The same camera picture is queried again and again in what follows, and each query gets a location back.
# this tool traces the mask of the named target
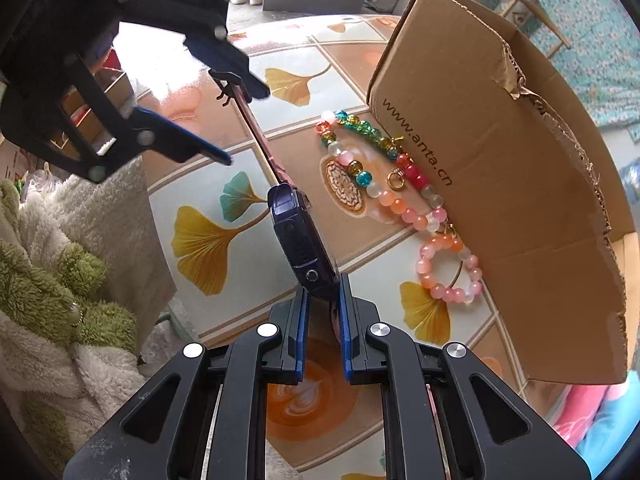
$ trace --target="red bead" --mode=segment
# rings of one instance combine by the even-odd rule
[[[409,180],[417,177],[420,174],[420,170],[415,164],[409,164],[405,166],[404,168],[402,168],[402,172],[404,173],[404,176]]]
[[[411,180],[411,183],[414,185],[415,189],[420,191],[429,183],[429,179],[425,175],[420,173],[418,176]]]
[[[321,123],[316,124],[316,132],[320,135],[326,133],[331,128],[331,125],[327,121],[322,121]]]
[[[411,164],[412,162],[413,161],[411,160],[411,157],[406,153],[400,153],[400,155],[398,155],[398,158],[396,158],[396,164],[398,165],[398,168],[404,168],[407,164]]]

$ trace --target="gold ring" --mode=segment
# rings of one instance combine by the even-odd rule
[[[400,168],[395,168],[386,176],[386,183],[394,191],[400,191],[404,187],[404,175]]]

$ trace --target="cardboard box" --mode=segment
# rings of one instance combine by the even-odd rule
[[[120,110],[127,100],[133,97],[133,88],[129,78],[122,70],[101,68],[94,74],[94,79],[117,110]],[[79,119],[78,130],[89,143],[93,143],[104,131],[104,126],[102,126],[102,123],[90,108],[81,110],[85,105],[84,98],[75,89],[62,103],[64,111],[70,117],[75,118],[74,114],[76,112],[81,115],[80,118],[75,118],[76,121]],[[54,139],[52,142],[66,155],[79,156],[73,143],[69,142],[65,134],[61,134],[58,139]]]
[[[544,54],[475,2],[411,0],[367,103],[480,258],[524,374],[622,382],[638,236],[598,130]]]

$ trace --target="green fuzzy patch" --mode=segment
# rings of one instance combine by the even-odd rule
[[[136,319],[117,303],[86,304],[84,320],[75,340],[88,346],[113,346],[133,352],[136,347]]]
[[[84,298],[95,298],[107,275],[104,263],[76,243],[62,251],[58,272],[62,284]]]
[[[26,430],[57,472],[62,473],[74,455],[66,418],[35,394],[26,394],[21,406]]]
[[[4,210],[4,216],[18,235],[18,210],[20,209],[20,195],[15,189],[14,183],[3,178],[0,180],[0,205]]]
[[[68,346],[74,296],[46,270],[33,267],[13,245],[0,240],[0,310],[14,323],[59,346]]]

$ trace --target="teal bead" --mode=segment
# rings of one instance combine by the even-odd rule
[[[369,184],[371,184],[372,180],[373,177],[371,176],[369,171],[361,171],[356,176],[356,184],[358,184],[358,186],[360,187],[367,187]]]

